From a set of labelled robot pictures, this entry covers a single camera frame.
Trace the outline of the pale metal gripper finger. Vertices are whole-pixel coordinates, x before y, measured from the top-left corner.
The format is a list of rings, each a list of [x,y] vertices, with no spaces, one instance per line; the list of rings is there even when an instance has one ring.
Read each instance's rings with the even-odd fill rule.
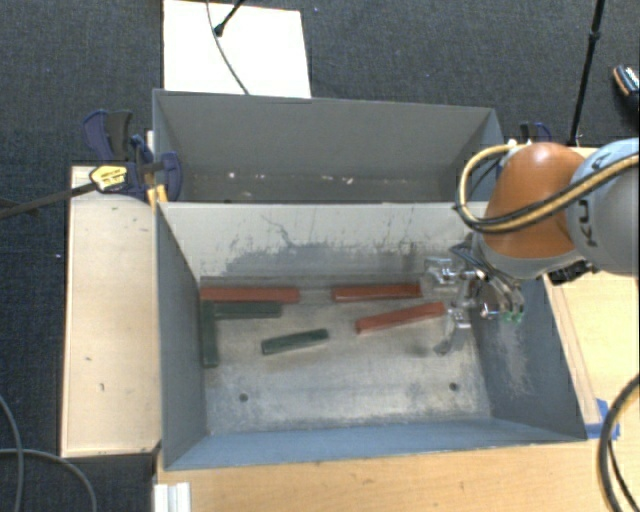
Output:
[[[458,285],[458,269],[450,257],[427,257],[424,261],[424,280],[437,292],[454,290]]]
[[[471,318],[468,309],[450,308],[446,314],[444,334],[435,345],[434,352],[445,356],[460,350],[464,346],[465,337],[471,331]]]

